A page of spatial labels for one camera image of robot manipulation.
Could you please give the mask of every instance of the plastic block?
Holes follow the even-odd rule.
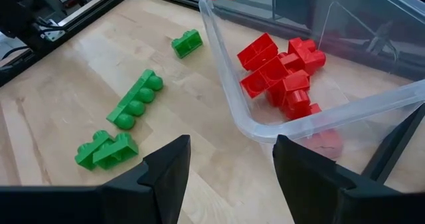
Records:
[[[310,82],[306,76],[291,74],[284,79],[284,87],[286,92],[309,90]]]
[[[313,75],[316,70],[325,65],[326,56],[321,51],[311,53],[307,49],[298,49],[297,53],[304,62],[304,70],[310,75]]]
[[[289,54],[297,54],[298,49],[307,49],[310,52],[316,51],[316,44],[313,40],[309,39],[306,41],[302,41],[300,38],[290,39],[288,44],[288,53]]]
[[[264,33],[241,51],[238,58],[242,67],[246,70],[255,71],[277,55],[278,46],[273,42],[270,35]]]
[[[240,85],[244,87],[251,98],[255,98],[270,87],[259,70],[240,81]]]
[[[266,98],[271,106],[279,107],[285,100],[284,81],[280,80],[275,85],[269,87],[266,91]]]
[[[294,72],[294,70],[292,69],[292,70],[289,70],[288,72],[289,72],[289,74],[294,75],[294,76],[297,76],[297,75],[305,76],[305,77],[307,77],[308,81],[310,81],[310,74],[308,74],[305,70],[299,70],[299,71]]]
[[[106,119],[123,130],[133,128],[134,116],[141,116],[145,112],[145,103],[152,102],[155,99],[154,91],[162,88],[162,78],[152,70],[145,70]]]
[[[280,58],[280,62],[287,68],[293,70],[304,69],[304,62],[300,59],[297,54],[290,54],[283,58]]]
[[[75,156],[75,161],[78,165],[93,170],[96,165],[93,162],[93,154],[104,144],[112,144],[112,137],[105,130],[99,130],[93,135],[93,142],[82,144],[78,147],[78,154]]]
[[[280,62],[279,57],[275,56],[271,61],[267,62],[260,69],[261,75],[266,79],[269,86],[275,85],[278,81],[289,75],[285,66]]]
[[[110,169],[138,155],[139,148],[130,134],[121,133],[114,143],[102,144],[93,154],[93,162],[103,169]]]
[[[311,114],[317,114],[318,112],[321,112],[321,108],[318,104],[312,104],[310,105],[310,113]]]
[[[199,32],[193,29],[191,31],[186,31],[180,39],[173,40],[171,46],[179,58],[184,58],[196,48],[200,47],[202,43]]]
[[[286,95],[286,101],[290,109],[298,110],[310,110],[310,98],[306,91],[295,90]]]

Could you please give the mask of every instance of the cable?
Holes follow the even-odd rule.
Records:
[[[2,60],[3,59],[5,59],[5,58],[7,58],[9,55],[11,55],[13,52],[16,52],[16,51],[20,51],[20,50],[23,50],[23,49],[28,49],[29,47],[28,46],[23,46],[23,47],[17,47],[17,48],[13,48],[13,49],[11,49],[11,50],[9,50],[7,53],[5,53],[5,55],[3,55],[3,58],[2,58]]]

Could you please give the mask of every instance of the wooden surface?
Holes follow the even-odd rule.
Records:
[[[198,29],[205,45],[179,60],[170,43],[189,29]],[[242,40],[257,35],[242,27],[238,33]],[[164,78],[165,88],[131,131],[140,157],[110,171],[76,165],[77,147],[95,131],[119,132],[105,117],[146,68]],[[161,0],[126,0],[0,88],[0,107],[0,185],[101,184],[190,134],[179,223],[293,223],[271,154],[234,125],[196,11]],[[414,166],[404,159],[391,177],[394,185],[404,183],[404,169]],[[422,179],[415,181],[423,188]]]

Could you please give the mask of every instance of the transparent plastic container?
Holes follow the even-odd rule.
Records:
[[[236,125],[265,144],[269,154],[278,134],[303,144],[314,134],[336,130],[344,143],[338,162],[361,171],[382,140],[425,101],[425,5],[419,0],[270,1],[268,13],[238,0],[199,1]],[[265,32],[280,52],[295,37],[313,39],[325,52],[326,65],[312,76],[309,91],[322,112],[287,121],[264,95],[251,99],[241,88],[249,72],[236,55]]]

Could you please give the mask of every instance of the red toy block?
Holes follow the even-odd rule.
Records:
[[[279,82],[267,89],[266,97],[271,106],[281,106],[285,100],[284,81],[279,80]]]
[[[284,87],[286,92],[292,92],[295,90],[309,90],[310,89],[310,82],[308,81],[308,78],[303,75],[288,75],[284,79]]]
[[[251,45],[238,54],[238,58],[246,70],[255,71],[278,55],[278,46],[270,35],[264,33]]]
[[[302,41],[300,38],[291,39],[288,45],[288,54],[297,54],[297,50],[302,48],[314,52],[316,51],[316,44],[311,39],[306,41]]]
[[[266,79],[266,82],[269,86],[273,86],[279,80],[289,75],[289,72],[286,70],[285,66],[280,62],[278,56],[275,56],[271,61],[261,66],[261,68],[259,68],[258,70]]]
[[[294,69],[294,70],[301,70],[304,69],[304,63],[302,59],[300,59],[297,54],[290,54],[283,58],[280,58],[280,62],[287,68],[287,69]]]
[[[302,41],[295,38],[289,41],[288,53],[296,54],[303,61],[303,68],[308,74],[313,75],[314,72],[323,67],[326,62],[326,56],[323,52],[316,49],[313,40]]]
[[[317,114],[318,112],[321,112],[321,108],[318,104],[312,104],[310,105],[310,112],[311,114]]]
[[[325,66],[326,56],[321,51],[310,52],[307,49],[298,49],[297,53],[304,62],[304,70],[313,75],[316,70]]]
[[[288,107],[291,110],[302,110],[302,113],[310,113],[310,98],[304,90],[295,90],[286,94],[285,101],[288,103]]]
[[[270,87],[258,70],[241,80],[240,85],[245,88],[251,98],[255,98]]]

